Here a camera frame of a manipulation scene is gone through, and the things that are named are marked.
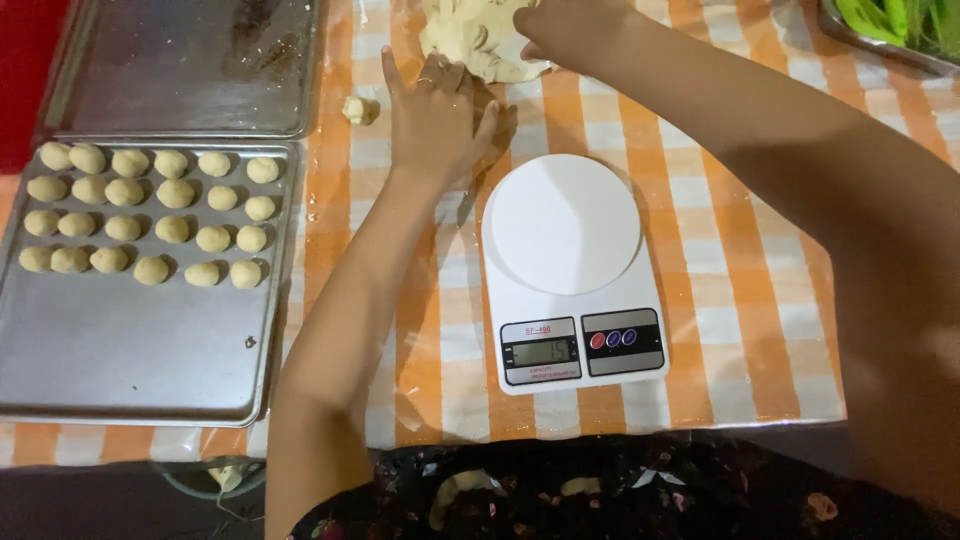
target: orange and white striped tablecloth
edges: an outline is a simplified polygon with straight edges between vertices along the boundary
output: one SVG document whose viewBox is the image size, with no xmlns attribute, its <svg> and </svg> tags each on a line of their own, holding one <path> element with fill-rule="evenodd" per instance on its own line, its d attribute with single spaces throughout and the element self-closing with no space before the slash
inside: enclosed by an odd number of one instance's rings
<svg viewBox="0 0 960 540">
<path fill-rule="evenodd" d="M 286 309 L 286 351 L 390 166 L 379 51 L 409 81 L 423 15 L 407 0 L 330 3 L 305 140 Z M 638 0 L 659 22 L 751 58 L 864 110 L 960 168 L 960 82 L 921 75 L 836 43 L 813 0 Z M 423 234 L 373 383 L 371 446 L 557 438 L 844 417 L 825 252 L 688 136 L 644 107 L 569 72 L 493 86 L 516 115 L 506 152 L 468 193 L 448 193 Z M 376 97 L 372 126 L 341 116 Z M 672 368 L 665 380 L 510 397 L 496 381 L 481 283 L 478 216 L 512 168 L 548 153 L 593 156 L 633 189 L 660 283 Z M 0 180 L 9 208 L 15 179 Z M 194 461 L 266 453 L 269 417 L 244 430 L 0 424 L 0 465 Z"/>
</svg>

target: white kitchen scale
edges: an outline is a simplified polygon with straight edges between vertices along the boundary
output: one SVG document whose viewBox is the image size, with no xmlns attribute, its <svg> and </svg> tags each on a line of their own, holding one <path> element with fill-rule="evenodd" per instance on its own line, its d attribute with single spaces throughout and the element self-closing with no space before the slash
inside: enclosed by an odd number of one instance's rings
<svg viewBox="0 0 960 540">
<path fill-rule="evenodd" d="M 660 295 L 633 194 L 597 161 L 528 161 L 481 224 L 496 369 L 508 394 L 658 379 Z"/>
</svg>

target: raw dough ball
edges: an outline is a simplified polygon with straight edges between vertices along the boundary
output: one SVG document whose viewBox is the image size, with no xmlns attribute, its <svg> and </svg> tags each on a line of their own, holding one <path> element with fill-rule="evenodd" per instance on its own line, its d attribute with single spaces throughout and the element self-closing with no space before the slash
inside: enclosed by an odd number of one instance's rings
<svg viewBox="0 0 960 540">
<path fill-rule="evenodd" d="M 23 218 L 23 227 L 34 236 L 49 236 L 57 231 L 60 217 L 51 210 L 34 210 Z"/>
<path fill-rule="evenodd" d="M 133 268 L 133 278 L 145 285 L 161 283 L 169 274 L 170 267 L 159 257 L 144 257 Z"/>
<path fill-rule="evenodd" d="M 369 126 L 373 122 L 373 112 L 376 102 L 360 96 L 347 96 L 344 100 L 344 116 L 354 126 Z"/>
<path fill-rule="evenodd" d="M 280 176 L 280 166 L 273 158 L 253 158 L 247 163 L 247 176 L 258 184 L 269 184 Z"/>
<path fill-rule="evenodd" d="M 212 209 L 227 211 L 237 205 L 237 192 L 225 185 L 214 185 L 206 193 L 206 203 Z"/>
<path fill-rule="evenodd" d="M 262 277 L 260 265 L 252 260 L 238 260 L 230 266 L 230 281 L 238 289 L 252 289 Z"/>
<path fill-rule="evenodd" d="M 44 142 L 40 147 L 40 160 L 47 168 L 55 171 L 64 171 L 73 166 L 70 161 L 70 147 L 54 140 Z"/>
<path fill-rule="evenodd" d="M 79 274 L 89 265 L 83 248 L 60 248 L 50 258 L 50 268 L 61 274 Z"/>
<path fill-rule="evenodd" d="M 186 172 L 186 156 L 176 150 L 157 150 L 154 169 L 165 178 L 179 178 Z"/>
<path fill-rule="evenodd" d="M 101 274 L 115 274 L 127 267 L 130 260 L 120 248 L 100 248 L 90 256 L 90 264 Z"/>
<path fill-rule="evenodd" d="M 161 217 L 156 222 L 155 231 L 157 238 L 171 244 L 185 242 L 190 235 L 190 227 L 186 224 L 186 220 L 176 215 Z"/>
<path fill-rule="evenodd" d="M 197 245 L 207 253 L 220 253 L 230 245 L 230 233 L 223 227 L 204 227 L 197 231 Z"/>
<path fill-rule="evenodd" d="M 53 176 L 38 176 L 27 182 L 27 193 L 38 201 L 52 203 L 66 196 L 66 182 Z"/>
<path fill-rule="evenodd" d="M 31 272 L 49 272 L 53 255 L 50 248 L 26 248 L 20 252 L 20 266 Z"/>
<path fill-rule="evenodd" d="M 143 188 L 136 180 L 118 178 L 107 186 L 107 199 L 118 207 L 129 207 L 143 200 Z"/>
<path fill-rule="evenodd" d="M 244 210 L 253 221 L 263 221 L 274 215 L 276 204 L 270 197 L 251 197 L 244 205 Z"/>
<path fill-rule="evenodd" d="M 133 242 L 140 237 L 140 223 L 128 215 L 115 215 L 104 226 L 107 236 L 121 242 Z"/>
<path fill-rule="evenodd" d="M 267 245 L 267 233 L 256 225 L 247 225 L 237 233 L 237 247 L 247 253 L 256 253 Z"/>
<path fill-rule="evenodd" d="M 230 170 L 230 158 L 220 152 L 207 152 L 200 156 L 197 164 L 205 174 L 220 178 Z"/>
<path fill-rule="evenodd" d="M 156 197 L 168 209 L 182 209 L 193 203 L 193 187 L 183 180 L 165 180 L 156 189 Z"/>
<path fill-rule="evenodd" d="M 198 262 L 183 273 L 186 282 L 198 287 L 209 287 L 220 280 L 220 269 L 212 262 Z"/>
<path fill-rule="evenodd" d="M 89 205 L 102 205 L 107 201 L 107 181 L 95 174 L 84 176 L 73 183 L 71 192 Z"/>
<path fill-rule="evenodd" d="M 107 158 L 99 148 L 92 144 L 81 142 L 70 149 L 70 161 L 73 166 L 86 174 L 97 174 L 104 170 Z"/>
<path fill-rule="evenodd" d="M 136 178 L 150 166 L 150 158 L 139 150 L 118 150 L 113 154 L 113 170 L 122 177 Z"/>
<path fill-rule="evenodd" d="M 420 32 L 420 48 L 424 56 L 437 51 L 450 61 L 462 62 L 487 83 L 532 81 L 549 67 L 545 61 L 520 59 L 520 50 L 529 40 L 514 29 L 514 12 L 535 2 L 470 0 L 457 2 L 455 10 L 442 10 L 444 2 L 450 0 L 423 2 L 426 26 Z"/>
<path fill-rule="evenodd" d="M 93 223 L 93 218 L 90 217 L 90 214 L 83 212 L 72 212 L 64 215 L 59 223 L 57 228 L 60 229 L 61 233 L 66 234 L 67 236 L 90 236 L 93 234 L 94 228 L 96 225 Z"/>
</svg>

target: checkered tablecloth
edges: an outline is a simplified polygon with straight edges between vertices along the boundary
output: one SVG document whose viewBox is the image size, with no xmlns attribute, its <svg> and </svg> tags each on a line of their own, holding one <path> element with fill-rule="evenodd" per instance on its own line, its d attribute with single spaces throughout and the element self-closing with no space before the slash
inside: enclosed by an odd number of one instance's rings
<svg viewBox="0 0 960 540">
<path fill-rule="evenodd" d="M 864 110 L 960 168 L 960 82 L 851 49 L 816 28 L 812 0 L 639 0 L 663 24 L 751 58 Z M 305 140 L 284 353 L 369 211 L 390 166 L 379 50 L 413 81 L 423 15 L 405 0 L 331 3 Z M 492 86 L 515 116 L 506 152 L 477 187 L 448 193 L 400 288 L 369 403 L 371 446 L 558 438 L 844 417 L 825 252 L 692 139 L 612 89 L 569 72 Z M 351 93 L 384 111 L 341 116 Z M 496 381 L 481 283 L 479 216 L 514 167 L 548 153 L 592 156 L 632 187 L 660 284 L 672 367 L 665 380 L 511 397 Z M 0 180 L 9 208 L 16 179 Z M 245 430 L 0 425 L 0 465 L 262 457 L 266 420 Z"/>
</svg>

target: baking tray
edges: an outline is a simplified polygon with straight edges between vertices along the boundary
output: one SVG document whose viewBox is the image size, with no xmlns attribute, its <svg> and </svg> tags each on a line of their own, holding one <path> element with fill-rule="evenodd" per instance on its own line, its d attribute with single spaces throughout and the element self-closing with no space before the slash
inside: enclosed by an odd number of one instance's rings
<svg viewBox="0 0 960 540">
<path fill-rule="evenodd" d="M 866 49 L 882 57 L 899 61 L 900 63 L 922 69 L 934 75 L 943 77 L 960 75 L 960 66 L 954 63 L 914 51 L 913 49 L 898 47 L 897 45 L 891 45 L 890 43 L 859 34 L 853 28 L 847 26 L 847 23 L 843 20 L 843 15 L 833 0 L 820 0 L 817 23 L 824 34 L 833 37 L 837 41 Z"/>
<path fill-rule="evenodd" d="M 112 150 L 175 148 L 190 166 L 184 178 L 194 185 L 196 202 L 185 209 L 168 209 L 156 197 L 162 177 L 151 167 L 140 181 L 148 198 L 135 207 L 110 203 L 88 205 L 67 196 L 41 203 L 27 195 L 26 180 L 52 173 L 38 157 L 27 165 L 0 247 L 0 421 L 153 426 L 243 427 L 258 415 L 274 332 L 284 245 L 290 222 L 294 184 L 300 173 L 297 148 L 276 142 L 103 141 Z M 214 179 L 197 167 L 206 151 L 228 153 L 233 166 Z M 280 178 L 255 184 L 246 164 L 253 156 L 282 159 Z M 76 180 L 84 173 L 73 169 Z M 66 174 L 57 174 L 66 180 Z M 105 178 L 117 178 L 108 170 Z M 206 203 L 214 185 L 233 186 L 236 208 L 221 212 Z M 248 254 L 235 245 L 236 229 L 252 221 L 243 202 L 268 195 L 277 202 L 276 215 L 266 221 L 267 246 Z M 55 234 L 38 238 L 21 226 L 33 209 L 85 211 L 93 215 L 97 231 L 86 238 Z M 151 228 L 134 242 L 122 244 L 136 259 L 167 255 L 176 270 L 166 282 L 148 286 L 133 278 L 133 265 L 119 274 L 100 274 L 90 268 L 82 274 L 35 274 L 17 262 L 27 246 L 115 246 L 119 242 L 103 231 L 107 219 L 135 215 L 141 227 Z M 168 244 L 156 237 L 154 225 L 163 215 L 186 216 L 190 239 Z M 199 227 L 226 225 L 234 243 L 222 253 L 202 251 L 194 238 Z M 265 272 L 256 288 L 240 290 L 227 277 L 227 266 L 253 258 Z M 210 287 L 186 282 L 191 264 L 218 261 L 222 280 Z"/>
<path fill-rule="evenodd" d="M 37 138 L 298 137 L 319 2 L 73 0 Z"/>
</svg>

